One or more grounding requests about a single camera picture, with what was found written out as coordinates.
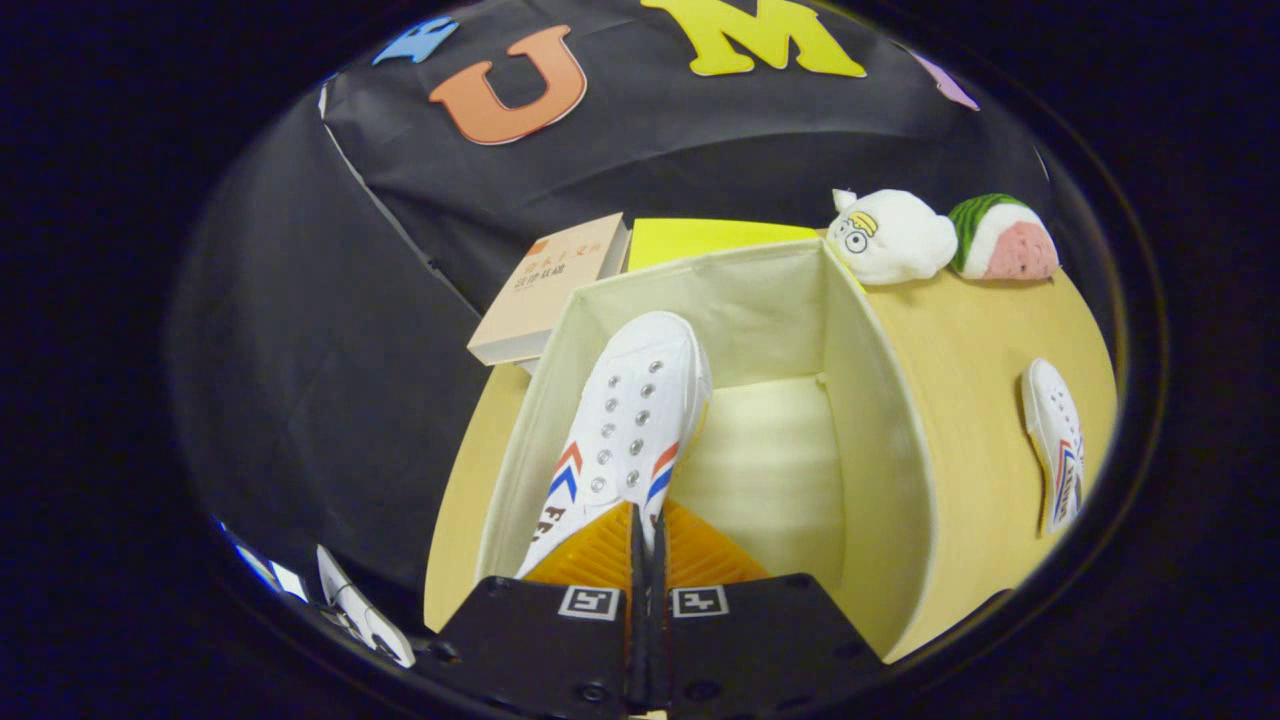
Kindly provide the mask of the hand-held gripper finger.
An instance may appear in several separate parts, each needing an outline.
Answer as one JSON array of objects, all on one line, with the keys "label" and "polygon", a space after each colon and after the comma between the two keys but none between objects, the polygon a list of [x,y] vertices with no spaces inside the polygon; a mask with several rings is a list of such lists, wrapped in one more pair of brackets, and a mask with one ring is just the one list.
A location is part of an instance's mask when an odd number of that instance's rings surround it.
[{"label": "hand-held gripper finger", "polygon": [[481,579],[433,638],[433,680],[493,716],[626,717],[645,691],[635,516],[621,503],[526,577]]},{"label": "hand-held gripper finger", "polygon": [[681,503],[660,515],[655,692],[672,719],[792,719],[878,687],[886,666],[822,584],[773,574]]}]

